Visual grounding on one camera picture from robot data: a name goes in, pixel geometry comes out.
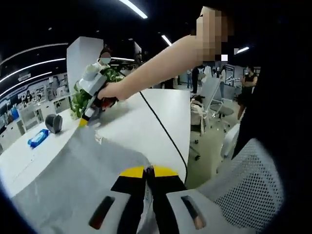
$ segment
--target ceiling light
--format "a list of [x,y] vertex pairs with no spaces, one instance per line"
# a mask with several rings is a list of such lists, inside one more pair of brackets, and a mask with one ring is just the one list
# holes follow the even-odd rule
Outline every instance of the ceiling light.
[[23,53],[26,53],[26,52],[29,52],[29,51],[32,51],[32,50],[37,50],[37,49],[40,49],[40,48],[45,48],[45,47],[50,47],[50,46],[58,46],[58,45],[68,45],[68,43],[57,43],[57,44],[41,45],[41,46],[33,47],[33,48],[30,48],[30,49],[27,49],[27,50],[23,50],[23,51],[21,51],[21,52],[18,52],[18,53],[16,53],[16,54],[12,55],[11,57],[6,58],[5,60],[3,60],[3,61],[0,63],[0,66],[1,66],[2,64],[4,64],[5,62],[7,62],[8,60],[14,58],[14,57],[17,56],[17,55],[21,55],[21,54],[23,54]]
[[130,59],[130,58],[117,58],[117,57],[112,57],[112,59],[115,59],[115,60],[122,60],[122,61],[132,61],[132,62],[135,61],[134,59]]
[[45,75],[48,75],[48,74],[51,74],[51,73],[52,73],[52,72],[47,72],[47,73],[41,74],[41,75],[39,75],[39,76],[35,76],[35,77],[29,78],[29,79],[27,79],[27,80],[24,80],[24,81],[22,81],[22,82],[20,82],[20,83],[18,83],[18,84],[16,84],[16,85],[14,85],[14,86],[12,86],[11,88],[5,90],[2,94],[0,94],[0,97],[2,97],[4,94],[6,94],[7,92],[9,92],[10,90],[16,88],[17,86],[19,86],[19,85],[21,85],[21,84],[24,84],[24,83],[27,82],[27,81],[30,81],[30,80],[32,80],[32,79],[35,79],[35,78],[38,78],[38,77],[42,77],[42,76],[45,76]]
[[62,61],[62,60],[66,60],[66,58],[58,58],[58,59],[54,59],[54,60],[39,62],[39,63],[33,64],[33,65],[30,65],[30,66],[28,66],[28,67],[24,67],[24,68],[22,68],[22,69],[19,69],[19,70],[13,72],[13,73],[7,75],[6,77],[4,77],[3,79],[0,80],[0,83],[1,83],[2,81],[4,81],[5,79],[9,78],[10,76],[15,75],[16,73],[21,72],[21,71],[23,71],[23,70],[26,70],[26,69],[28,69],[28,68],[31,68],[31,67],[34,67],[34,66],[38,66],[38,65],[41,65],[41,64],[45,64],[45,63],[49,63],[49,62],[56,62],[56,61]]
[[137,8],[137,6],[135,6],[132,2],[130,2],[129,0],[119,0],[121,1],[123,4],[127,5],[128,7],[130,7],[134,12],[136,12],[139,16],[141,16],[143,19],[147,18],[147,15],[144,14],[140,9]]
[[161,37],[165,40],[165,42],[167,42],[169,46],[172,45],[172,43],[168,40],[168,38],[165,35],[162,35]]
[[246,50],[249,50],[249,47],[245,47],[245,48],[243,48],[243,49],[238,50],[236,54],[241,53],[241,52],[244,52],[244,51],[246,51]]

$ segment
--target person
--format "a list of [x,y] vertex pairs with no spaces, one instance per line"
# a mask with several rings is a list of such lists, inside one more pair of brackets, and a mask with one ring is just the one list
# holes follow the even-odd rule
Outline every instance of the person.
[[30,94],[30,91],[27,90],[27,91],[26,91],[25,102],[26,102],[26,103],[29,103],[29,102],[32,101],[32,99],[33,99],[33,96]]
[[144,51],[144,54],[142,55],[142,61],[143,61],[143,63],[145,63],[148,60],[150,60],[150,55],[149,55],[148,51]]
[[52,89],[54,97],[58,96],[58,93],[57,93],[58,87],[59,87],[59,79],[57,76],[54,76],[53,82],[51,83],[51,89]]
[[135,55],[135,62],[136,62],[136,67],[140,67],[143,62],[142,62],[142,53],[141,52],[138,52],[136,55]]
[[192,69],[187,70],[187,88],[192,88]]
[[205,77],[205,74],[203,73],[204,68],[205,66],[201,64],[192,70],[192,85],[193,85],[192,93],[193,94],[197,94],[198,80],[203,79]]
[[[224,11],[230,12],[232,7],[229,7],[229,4],[223,5]],[[266,7],[268,6],[257,5],[259,17],[266,12]],[[277,14],[276,7],[278,6],[274,5],[274,14]],[[290,128],[287,127],[289,126],[288,118],[271,115],[271,113],[284,113],[290,106],[296,105],[294,98],[290,98],[289,102],[283,101],[274,105],[273,102],[276,100],[274,97],[277,93],[283,98],[290,96],[289,90],[293,91],[292,97],[300,97],[308,93],[292,88],[292,80],[297,75],[296,69],[276,69],[276,67],[285,67],[294,54],[296,59],[292,60],[293,67],[308,66],[305,46],[309,44],[309,37],[302,36],[305,34],[306,28],[298,27],[307,19],[306,13],[296,14],[296,11],[290,11],[290,8],[284,8],[284,6],[280,6],[280,8],[281,11],[284,11],[283,18],[278,20],[274,29],[268,28],[266,35],[261,35],[266,38],[260,41],[260,46],[264,49],[258,54],[258,58],[262,61],[259,82],[254,89],[253,98],[250,100],[251,104],[242,118],[234,151],[235,156],[251,138],[257,138],[272,153],[273,160],[277,165],[285,190],[285,201],[281,211],[266,227],[264,233],[282,233],[291,229],[304,232],[310,223],[309,216],[302,209],[305,209],[310,200],[309,186],[307,185],[311,178],[308,168],[311,165],[309,163],[311,157],[300,157],[300,160],[294,160],[295,155],[304,156],[309,152],[308,137],[300,132],[302,127],[298,125],[301,122],[298,116],[292,116],[292,127]],[[179,39],[123,81],[108,84],[99,92],[98,97],[117,97],[119,100],[125,100],[144,88],[199,66],[203,61],[214,61],[216,53],[221,53],[222,42],[227,41],[228,36],[232,33],[232,25],[235,25],[231,23],[230,17],[226,17],[224,11],[203,7],[200,17],[196,21],[196,36],[190,35]],[[257,20],[267,20],[269,17],[268,14],[265,14],[265,18],[259,19],[252,9],[246,12],[252,12],[253,19]],[[241,14],[235,12],[235,14],[242,17],[245,15],[243,12]],[[296,45],[292,51],[289,50],[290,45]],[[301,77],[308,76],[307,69],[306,71],[303,69]]]
[[193,68],[192,70],[192,85],[193,85],[193,94],[197,94],[197,89],[198,89],[198,75],[199,75],[199,69],[198,66]]
[[101,66],[105,66],[106,64],[109,64],[111,61],[111,53],[112,50],[105,45],[104,48],[101,50],[99,57],[97,59],[97,62],[101,65]]
[[164,87],[164,89],[174,89],[174,79],[175,78],[171,78],[161,82],[160,83],[161,88]]
[[220,68],[220,75],[219,75],[220,81],[220,92],[221,92],[221,100],[224,99],[224,84],[226,79],[226,72],[225,72],[225,65],[221,66]]
[[213,77],[211,67],[209,65],[205,66],[204,74],[205,74],[205,78],[202,80],[203,83],[205,83],[208,78]]
[[253,66],[247,67],[247,74],[244,75],[243,79],[241,80],[243,85],[242,92],[237,97],[237,101],[239,104],[239,111],[237,115],[238,120],[240,120],[245,108],[249,105],[252,99],[253,88],[257,84],[257,80],[258,77],[254,72],[254,67]]
[[215,68],[212,69],[212,76],[216,77],[216,70],[215,70]]

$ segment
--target white table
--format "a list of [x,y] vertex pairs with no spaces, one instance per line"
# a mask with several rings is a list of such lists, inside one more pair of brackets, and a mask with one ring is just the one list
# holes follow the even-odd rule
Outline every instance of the white table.
[[[147,89],[142,93],[187,163],[190,142],[190,93],[160,89]],[[1,180],[10,197],[33,181],[74,133],[79,120],[71,120],[69,110],[61,115],[62,134],[50,134],[40,146],[30,149],[28,139],[46,128],[44,123],[41,123],[25,133],[0,156]],[[183,161],[139,93],[107,110],[101,122],[104,126],[96,129],[99,135],[143,153],[152,164],[172,168],[184,181],[186,171]]]

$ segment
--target hand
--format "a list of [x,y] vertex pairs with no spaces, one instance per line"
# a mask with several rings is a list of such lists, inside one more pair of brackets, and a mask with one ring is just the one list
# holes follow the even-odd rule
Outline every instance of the hand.
[[126,100],[128,98],[128,95],[124,91],[124,85],[123,82],[116,82],[116,83],[107,83],[106,87],[103,88],[99,94],[98,98],[117,98],[118,100]]

